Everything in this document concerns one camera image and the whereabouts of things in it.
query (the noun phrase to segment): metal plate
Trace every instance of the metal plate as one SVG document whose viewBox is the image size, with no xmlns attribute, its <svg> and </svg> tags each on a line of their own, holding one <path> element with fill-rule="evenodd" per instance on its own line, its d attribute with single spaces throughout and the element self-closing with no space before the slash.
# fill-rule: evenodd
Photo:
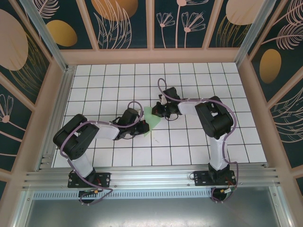
<svg viewBox="0 0 303 227">
<path fill-rule="evenodd" d="M 226 181 L 225 179 L 214 183 L 211 177 L 209 176 L 208 171 L 195 171 L 193 175 L 195 186 L 228 185 L 228 181 Z M 231 183 L 236 184 L 235 173 L 232 170 L 226 173 L 226 177 L 230 180 Z"/>
<path fill-rule="evenodd" d="M 95 185 L 99 185 L 104 188 L 109 187 L 110 173 L 96 173 L 95 180 L 92 182 Z M 76 173 L 69 174 L 69 180 L 67 184 L 68 188 L 92 188 L 92 186 L 83 182 Z"/>
</svg>

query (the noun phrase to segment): green object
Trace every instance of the green object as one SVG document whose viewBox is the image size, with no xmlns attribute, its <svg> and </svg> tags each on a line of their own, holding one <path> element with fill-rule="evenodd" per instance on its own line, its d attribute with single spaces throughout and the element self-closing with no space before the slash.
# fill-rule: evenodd
<svg viewBox="0 0 303 227">
<path fill-rule="evenodd" d="M 160 123 L 161 118 L 157 117 L 155 115 L 152 115 L 152 108 L 151 107 L 144 107 L 144 120 L 149 124 L 150 130 L 144 134 L 144 136 L 147 136 L 150 131 L 156 127 L 157 124 Z"/>
</svg>

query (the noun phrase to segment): purple cable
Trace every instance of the purple cable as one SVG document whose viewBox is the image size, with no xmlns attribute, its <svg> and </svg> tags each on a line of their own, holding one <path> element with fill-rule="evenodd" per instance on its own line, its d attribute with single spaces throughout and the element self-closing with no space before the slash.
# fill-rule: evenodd
<svg viewBox="0 0 303 227">
<path fill-rule="evenodd" d="M 225 104 L 219 102 L 219 101 L 216 101 L 216 100 L 212 100 L 212 99 L 205 99 L 205 98 L 202 98 L 202 99 L 175 99 L 175 98 L 171 98 L 169 97 L 168 95 L 166 95 L 161 87 L 160 87 L 160 81 L 163 81 L 164 84 L 165 84 L 165 88 L 167 88 L 167 84 L 166 84 L 166 81 L 165 79 L 163 78 L 159 78 L 158 79 L 158 89 L 160 90 L 160 92 L 166 97 L 166 98 L 169 98 L 170 100 L 173 100 L 173 101 L 177 101 L 177 102 L 188 102 L 188 101 L 196 101 L 196 102 L 212 102 L 212 103 L 216 103 L 216 104 L 219 104 L 223 107 L 225 107 L 229 112 L 230 114 L 232 115 L 232 118 L 233 118 L 233 122 L 234 122 L 234 125 L 233 125 L 233 128 L 231 129 L 231 131 L 224 137 L 223 139 L 223 143 L 222 143 L 222 155 L 223 155 L 223 159 L 226 163 L 228 164 L 236 164 L 236 167 L 237 167 L 237 180 L 236 180 L 236 185 L 235 185 L 235 189 L 238 187 L 238 181 L 239 181 L 239 166 L 238 166 L 238 162 L 230 162 L 226 159 L 226 156 L 225 156 L 225 150 L 224 150 L 224 147 L 225 147 L 225 143 L 226 143 L 226 139 L 236 130 L 236 127 L 237 127 L 237 118 L 236 118 L 236 115 L 233 113 L 233 111 Z M 212 192 L 211 192 L 211 199 L 214 201 L 214 202 L 218 202 L 219 200 L 216 199 L 214 196 L 213 196 L 213 193 L 214 193 L 214 190 L 216 189 L 216 187 L 214 187 L 212 189 Z M 233 193 L 227 198 L 225 199 L 225 201 L 228 201 L 231 197 L 232 197 Z"/>
<path fill-rule="evenodd" d="M 86 203 L 84 203 L 84 202 L 82 201 L 83 196 L 86 195 L 86 194 L 83 194 L 83 195 L 80 197 L 80 202 L 82 203 L 82 205 L 89 206 L 89 205 L 93 205 L 93 204 L 96 204 L 96 203 L 100 202 L 101 200 L 103 200 L 103 198 L 105 198 L 105 197 L 108 196 L 110 193 L 112 193 L 112 192 L 113 192 L 113 189 L 112 189 L 112 188 L 104 188 L 104 187 L 95 185 L 95 184 L 90 183 L 89 181 L 85 180 L 85 178 L 82 177 L 82 176 L 79 174 L 79 172 L 76 170 L 75 166 L 73 165 L 73 163 L 71 162 L 71 160 L 68 158 L 68 156 L 65 155 L 65 154 L 63 153 L 63 148 L 64 148 L 64 146 L 66 145 L 67 141 L 73 136 L 73 134 L 74 134 L 76 131 L 78 131 L 78 130 L 79 130 L 80 128 L 82 128 L 84 125 L 89 124 L 89 123 L 92 123 L 92 124 L 112 125 L 112 126 L 115 126 L 115 127 L 118 127 L 118 128 L 129 128 L 129 127 L 134 126 L 134 125 L 137 124 L 137 123 L 141 120 L 141 118 L 143 117 L 143 108 L 142 108 L 142 105 L 141 105 L 140 103 L 136 102 L 136 101 L 131 101 L 131 102 L 127 105 L 127 108 L 129 108 L 129 105 L 130 105 L 131 103 L 137 103 L 137 104 L 140 106 L 140 109 L 141 109 L 139 118 L 138 118 L 136 121 L 134 121 L 134 123 L 132 123 L 132 124 L 130 124 L 130 125 L 126 125 L 126 126 L 121 126 L 121 125 L 116 125 L 116 124 L 112 124 L 112 123 L 108 123 L 108 122 L 102 122 L 102 121 L 87 121 L 87 122 L 82 123 L 81 125 L 78 125 L 78 126 L 77 126 L 77 127 L 76 127 L 76 128 L 75 128 L 75 129 L 66 137 L 65 141 L 64 141 L 63 144 L 61 145 L 61 148 L 60 148 L 60 155 L 67 159 L 68 164 L 71 166 L 71 168 L 73 169 L 73 171 L 78 175 L 78 177 L 79 177 L 82 181 L 84 181 L 85 183 L 87 183 L 88 185 L 90 185 L 90 186 L 92 186 L 92 187 L 99 188 L 99 189 L 102 189 L 102 190 L 109 190 L 109 192 L 106 193 L 104 196 L 102 196 L 100 199 L 95 200 L 95 201 L 93 201 L 93 202 L 91 202 L 91 203 L 88 203 L 88 204 L 86 204 Z"/>
</svg>

